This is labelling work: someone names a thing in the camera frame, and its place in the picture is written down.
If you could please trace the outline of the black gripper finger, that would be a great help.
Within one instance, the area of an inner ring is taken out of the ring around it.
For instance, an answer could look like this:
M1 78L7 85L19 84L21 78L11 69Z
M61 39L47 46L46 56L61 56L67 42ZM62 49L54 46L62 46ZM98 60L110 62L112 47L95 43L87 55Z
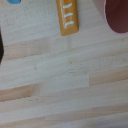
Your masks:
M3 58L3 55L4 55L4 48L3 48L3 40L2 40L2 35L0 30L0 64Z

